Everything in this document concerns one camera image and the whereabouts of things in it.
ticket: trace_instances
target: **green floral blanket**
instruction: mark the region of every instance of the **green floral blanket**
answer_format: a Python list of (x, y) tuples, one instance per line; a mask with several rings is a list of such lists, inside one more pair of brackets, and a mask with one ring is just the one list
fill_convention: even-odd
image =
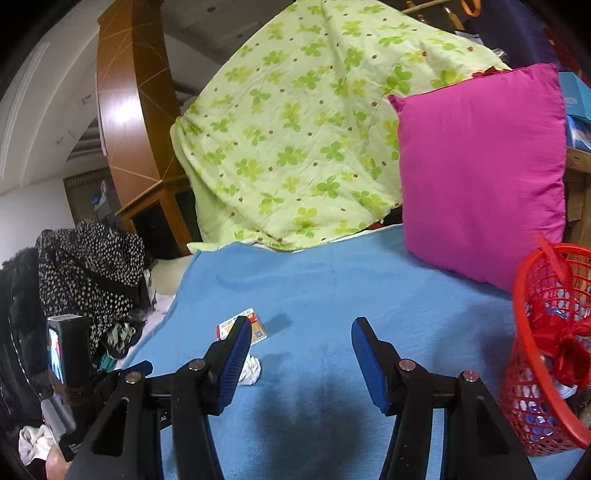
[(203, 240), (295, 250), (382, 219), (402, 202), (388, 94), (491, 66), (506, 68), (487, 48), (378, 1), (298, 0), (171, 128)]

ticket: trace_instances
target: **hand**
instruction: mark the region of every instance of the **hand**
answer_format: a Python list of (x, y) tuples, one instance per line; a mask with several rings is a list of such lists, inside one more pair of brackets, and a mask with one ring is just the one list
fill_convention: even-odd
[(45, 471), (47, 473), (47, 480), (64, 480), (70, 462), (66, 462), (61, 450), (56, 443), (54, 443), (49, 450), (47, 460), (45, 462)]

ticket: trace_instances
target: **wooden headboard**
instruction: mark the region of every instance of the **wooden headboard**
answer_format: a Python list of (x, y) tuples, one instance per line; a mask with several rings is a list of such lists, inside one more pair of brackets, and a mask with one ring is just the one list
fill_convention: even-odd
[(570, 147), (567, 150), (564, 241), (591, 248), (591, 154)]

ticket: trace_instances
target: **red plastic basket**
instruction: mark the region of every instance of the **red plastic basket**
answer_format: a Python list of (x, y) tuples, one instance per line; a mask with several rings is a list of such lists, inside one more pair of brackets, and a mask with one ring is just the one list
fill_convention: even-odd
[[(588, 316), (591, 314), (591, 250), (572, 244), (555, 244), (554, 248), (573, 269), (575, 318)], [(501, 410), (530, 456), (552, 455), (578, 447), (586, 449), (591, 443), (591, 431), (560, 398), (531, 334), (529, 315), (535, 295), (542, 295), (552, 309), (569, 310), (569, 293), (541, 249), (525, 259), (515, 280), (513, 309), (517, 334), (501, 385)], [(591, 352), (591, 342), (581, 341)]]

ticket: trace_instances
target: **blue blanket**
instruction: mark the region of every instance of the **blue blanket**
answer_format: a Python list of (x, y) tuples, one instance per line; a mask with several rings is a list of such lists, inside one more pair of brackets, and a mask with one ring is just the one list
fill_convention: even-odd
[[(476, 370), (493, 395), (514, 337), (507, 294), (419, 261), (394, 227), (294, 254), (240, 243), (201, 253), (134, 362), (174, 372), (206, 352), (218, 323), (249, 307), (269, 334), (251, 348), (261, 377), (210, 419), (225, 477), (235, 480), (379, 477), (394, 418), (365, 388), (350, 340), (356, 317), (431, 372)], [(436, 411), (428, 480), (439, 479), (442, 418)], [(161, 434), (163, 465), (175, 479), (170, 430)], [(580, 455), (532, 463), (539, 480), (564, 480)]]

